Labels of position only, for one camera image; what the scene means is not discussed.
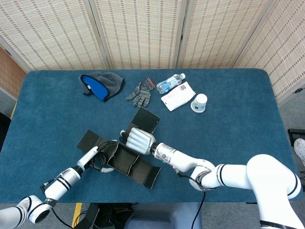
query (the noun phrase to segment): gray glove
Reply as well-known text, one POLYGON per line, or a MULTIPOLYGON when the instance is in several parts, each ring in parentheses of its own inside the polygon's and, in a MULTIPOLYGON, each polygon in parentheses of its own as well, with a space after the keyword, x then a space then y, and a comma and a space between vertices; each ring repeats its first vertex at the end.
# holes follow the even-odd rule
POLYGON ((148 103, 151 99, 150 91, 155 88, 152 80, 148 77, 145 81, 139 83, 138 86, 134 89, 134 92, 132 92, 129 96, 126 97, 127 101, 130 101, 132 99, 132 105, 134 107, 136 106, 144 106, 147 107, 148 103))

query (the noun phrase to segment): sneaker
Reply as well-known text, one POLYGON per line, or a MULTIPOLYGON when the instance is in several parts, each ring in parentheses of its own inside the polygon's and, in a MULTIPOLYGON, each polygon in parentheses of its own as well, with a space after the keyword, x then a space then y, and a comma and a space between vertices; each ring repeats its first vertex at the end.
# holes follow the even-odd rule
POLYGON ((295 140, 294 149, 295 153, 298 155, 298 157, 303 162, 303 165, 305 166, 305 140, 301 138, 295 140))

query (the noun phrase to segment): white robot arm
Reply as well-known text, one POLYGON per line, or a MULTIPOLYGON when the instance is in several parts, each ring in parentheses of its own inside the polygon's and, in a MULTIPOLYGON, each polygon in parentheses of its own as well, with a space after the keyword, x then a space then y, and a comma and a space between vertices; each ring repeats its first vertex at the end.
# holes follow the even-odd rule
POLYGON ((189 181, 197 190, 206 191, 218 186, 252 189, 259 208, 261 229, 304 229, 289 199, 298 195, 301 182, 297 175, 270 155, 256 155, 247 165, 217 165, 193 158, 136 128, 131 129, 126 146, 153 156, 177 173, 195 168, 189 181))
POLYGON ((48 181, 43 187, 54 181, 45 191, 46 199, 42 202, 36 196, 28 196, 14 207, 0 210, 0 229, 12 229, 22 225, 26 218, 32 223, 44 220, 57 201, 81 178, 81 174, 88 168, 89 162, 108 144, 95 146, 88 151, 78 162, 77 166, 70 167, 61 172, 55 179, 48 181))

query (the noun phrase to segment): blue table cover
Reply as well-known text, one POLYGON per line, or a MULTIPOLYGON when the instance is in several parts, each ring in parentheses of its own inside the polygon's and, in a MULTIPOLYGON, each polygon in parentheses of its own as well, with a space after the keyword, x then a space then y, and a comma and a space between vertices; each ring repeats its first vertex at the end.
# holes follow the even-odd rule
MULTIPOLYGON (((257 154, 275 156, 296 171, 291 149, 267 73, 259 69, 100 70, 126 80, 107 102, 82 93, 78 77, 92 71, 33 71, 25 77, 3 149, 0 153, 0 202, 27 195, 44 200, 39 186, 84 155, 76 148, 87 129, 118 139, 137 108, 125 101, 140 81, 155 84, 185 73, 192 89, 208 97, 206 110, 195 113, 191 102, 170 112, 155 89, 147 109, 161 120, 154 136, 190 156, 213 164, 246 164, 257 154)), ((60 202, 198 202, 203 193, 153 156, 141 156, 162 167, 152 189, 114 171, 88 169, 60 202)), ((206 201, 255 201, 251 190, 219 187, 206 201)))

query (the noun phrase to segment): woven room divider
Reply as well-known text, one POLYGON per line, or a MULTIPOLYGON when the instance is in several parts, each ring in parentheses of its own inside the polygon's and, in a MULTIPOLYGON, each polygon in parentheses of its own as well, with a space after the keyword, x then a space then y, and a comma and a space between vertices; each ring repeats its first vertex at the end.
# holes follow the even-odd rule
POLYGON ((82 0, 1 0, 0 36, 31 70, 107 67, 82 0))
POLYGON ((0 0, 0 43, 25 71, 262 68, 280 101, 305 83, 304 15, 304 0, 0 0))
POLYGON ((304 0, 278 0, 234 66, 266 70, 278 102, 305 84, 304 15, 304 0))
POLYGON ((24 76, 25 72, 3 49, 0 49, 0 87, 16 99, 24 76))

